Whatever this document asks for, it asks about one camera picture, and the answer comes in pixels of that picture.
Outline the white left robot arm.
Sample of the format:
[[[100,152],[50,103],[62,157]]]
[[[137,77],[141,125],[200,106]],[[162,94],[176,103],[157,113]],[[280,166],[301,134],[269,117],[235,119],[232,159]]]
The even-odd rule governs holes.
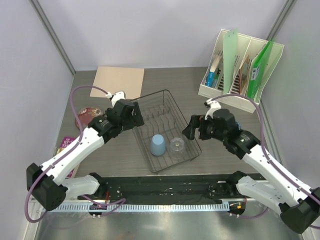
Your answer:
[[[63,151],[38,166],[26,169],[27,190],[47,210],[56,209],[65,199],[87,195],[102,199],[107,192],[106,179],[95,172],[84,177],[68,178],[68,174],[82,160],[121,132],[144,125],[136,101],[118,100],[105,114],[94,117]]]

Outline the blue patterned bowl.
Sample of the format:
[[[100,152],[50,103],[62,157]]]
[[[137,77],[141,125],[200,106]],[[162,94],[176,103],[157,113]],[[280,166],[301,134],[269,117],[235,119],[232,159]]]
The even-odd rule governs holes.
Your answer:
[[[239,129],[239,130],[242,130],[242,127],[241,127],[240,123],[239,123],[238,121],[236,121],[235,123],[236,123],[238,129]]]

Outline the red floral plate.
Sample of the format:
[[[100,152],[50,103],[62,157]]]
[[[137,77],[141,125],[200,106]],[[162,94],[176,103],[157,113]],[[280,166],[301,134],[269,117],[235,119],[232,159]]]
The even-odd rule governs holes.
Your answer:
[[[103,115],[104,112],[98,107],[85,107],[77,113],[82,128],[86,128],[93,118]]]

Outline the clear glass cup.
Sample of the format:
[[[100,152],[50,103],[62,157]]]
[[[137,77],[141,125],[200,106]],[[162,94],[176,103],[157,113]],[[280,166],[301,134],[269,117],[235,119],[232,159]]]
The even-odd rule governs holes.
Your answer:
[[[185,142],[182,138],[175,137],[170,141],[170,156],[173,159],[182,159],[185,153]]]

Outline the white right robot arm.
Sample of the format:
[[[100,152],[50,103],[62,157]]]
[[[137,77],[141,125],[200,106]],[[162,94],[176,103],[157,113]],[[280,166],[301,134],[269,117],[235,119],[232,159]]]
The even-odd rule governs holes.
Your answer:
[[[271,186],[266,186],[237,171],[226,184],[226,193],[233,198],[253,198],[277,213],[292,231],[302,234],[320,216],[320,189],[311,188],[290,173],[262,146],[251,132],[241,129],[228,109],[212,115],[192,115],[182,134],[189,140],[199,132],[200,140],[216,139],[228,152],[257,170]]]

